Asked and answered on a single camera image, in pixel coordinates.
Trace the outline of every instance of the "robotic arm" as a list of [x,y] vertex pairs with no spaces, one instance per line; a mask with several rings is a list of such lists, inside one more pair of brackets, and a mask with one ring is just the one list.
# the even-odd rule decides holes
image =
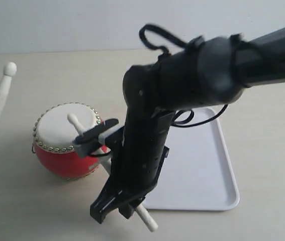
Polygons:
[[[166,47],[152,45],[146,30],[183,50],[171,55]],[[139,35],[146,47],[163,54],[156,63],[134,65],[125,73],[125,125],[109,119],[74,140],[82,156],[103,156],[91,154],[102,145],[111,149],[110,176],[90,208],[99,223],[114,209],[130,218],[157,185],[169,152],[169,128],[186,127],[182,124],[187,120],[175,122],[179,113],[220,104],[225,110],[246,88],[285,82],[285,28],[251,42],[233,35],[208,41],[200,36],[184,43],[155,25],[145,25]]]

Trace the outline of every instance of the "plastic tray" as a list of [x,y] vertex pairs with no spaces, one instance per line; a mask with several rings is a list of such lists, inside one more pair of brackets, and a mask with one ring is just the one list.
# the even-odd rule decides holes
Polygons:
[[[191,123],[216,114],[211,108],[194,112]],[[166,146],[169,156],[158,185],[143,202],[146,208],[223,211],[237,206],[239,192],[218,119],[198,127],[170,128]]]

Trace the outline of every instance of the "red drum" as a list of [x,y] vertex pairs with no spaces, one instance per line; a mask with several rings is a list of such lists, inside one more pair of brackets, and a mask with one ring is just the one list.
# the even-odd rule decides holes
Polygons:
[[66,179],[77,179],[93,172],[89,170],[98,159],[80,158],[71,142],[78,136],[73,125],[67,120],[67,114],[73,113],[87,129],[101,124],[98,112],[80,103],[60,104],[46,111],[37,119],[33,128],[33,152],[49,171]]

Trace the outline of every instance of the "table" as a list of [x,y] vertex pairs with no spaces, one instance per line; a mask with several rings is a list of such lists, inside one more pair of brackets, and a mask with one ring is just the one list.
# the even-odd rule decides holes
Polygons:
[[239,205],[225,212],[152,211],[155,233],[136,214],[125,220],[114,211],[103,225],[90,217],[107,178],[102,168],[66,182],[31,153],[34,122],[51,106],[85,102],[123,122],[123,74],[156,56],[147,50],[0,55],[0,79],[6,62],[18,67],[0,121],[0,240],[285,240],[285,84],[246,90],[220,118]]

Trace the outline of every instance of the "drum head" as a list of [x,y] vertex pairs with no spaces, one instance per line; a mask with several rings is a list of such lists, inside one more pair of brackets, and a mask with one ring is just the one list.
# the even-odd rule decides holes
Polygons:
[[88,130],[101,123],[97,111],[85,104],[59,105],[47,111],[37,123],[35,139],[40,147],[46,150],[65,150],[71,145],[78,133],[67,120],[69,113],[74,113],[79,122]]

